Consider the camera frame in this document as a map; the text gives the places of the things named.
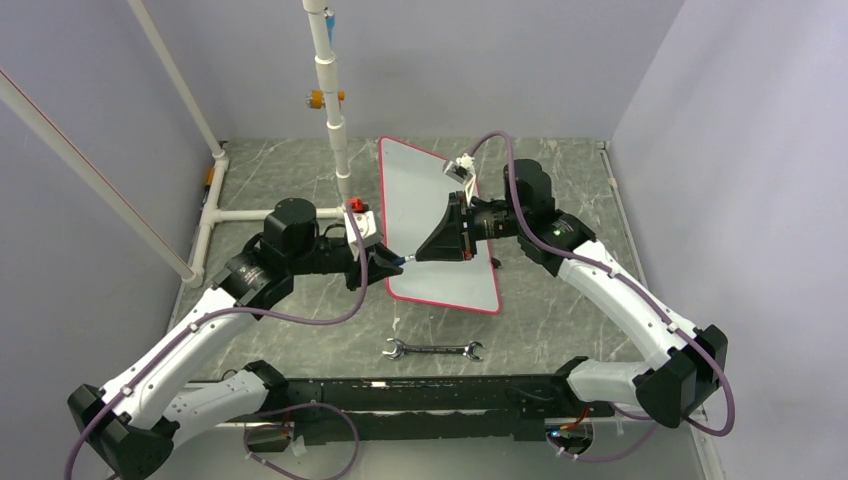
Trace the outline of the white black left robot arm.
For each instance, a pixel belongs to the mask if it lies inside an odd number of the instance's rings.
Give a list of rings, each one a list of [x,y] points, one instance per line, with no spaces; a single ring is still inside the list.
[[[374,213],[360,200],[347,202],[342,229],[340,237],[321,230],[316,207],[306,199],[280,201],[151,350],[104,385],[85,384],[70,395],[79,436],[64,477],[71,477],[84,446],[117,477],[145,479],[179,445],[219,423],[244,415],[279,417],[290,405],[289,383],[264,361],[192,393],[184,386],[233,338],[275,317],[298,276],[341,274],[348,289],[364,296],[369,285],[401,273],[403,258],[383,244]]]

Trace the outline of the pink-framed whiteboard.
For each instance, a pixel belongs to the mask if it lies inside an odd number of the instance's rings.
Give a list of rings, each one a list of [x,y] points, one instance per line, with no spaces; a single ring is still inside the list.
[[[445,159],[403,141],[378,140],[384,243],[398,255],[411,255],[443,217],[448,195],[460,184],[443,174]],[[464,262],[411,261],[385,281],[397,300],[484,314],[501,310],[490,244]]]

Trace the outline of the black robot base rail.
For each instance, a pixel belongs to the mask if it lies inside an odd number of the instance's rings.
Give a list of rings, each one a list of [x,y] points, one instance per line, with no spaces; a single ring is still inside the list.
[[[291,379],[256,413],[238,420],[286,419],[309,445],[363,441],[509,437],[542,441],[549,429],[609,418],[611,407],[585,403],[556,374]]]

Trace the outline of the white blue whiteboard marker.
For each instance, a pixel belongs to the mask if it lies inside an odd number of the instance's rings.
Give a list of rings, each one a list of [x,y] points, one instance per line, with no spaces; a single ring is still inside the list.
[[[414,254],[405,255],[405,256],[398,256],[397,258],[395,258],[392,261],[392,264],[395,265],[395,266],[402,266],[402,265],[405,265],[407,263],[414,262],[415,260],[416,260],[416,257],[415,257]]]

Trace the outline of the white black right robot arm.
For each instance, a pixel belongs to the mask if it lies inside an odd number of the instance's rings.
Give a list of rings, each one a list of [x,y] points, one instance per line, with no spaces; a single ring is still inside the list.
[[[444,173],[462,188],[449,194],[445,214],[414,254],[417,261],[470,261],[478,244],[514,237],[527,258],[580,291],[644,358],[570,360],[553,376],[551,401],[557,411],[574,415],[595,402],[631,405],[676,428],[720,388],[726,335],[672,312],[620,266],[586,224],[558,209],[551,178],[539,162],[519,159],[505,166],[501,199],[473,194],[468,155],[447,161]]]

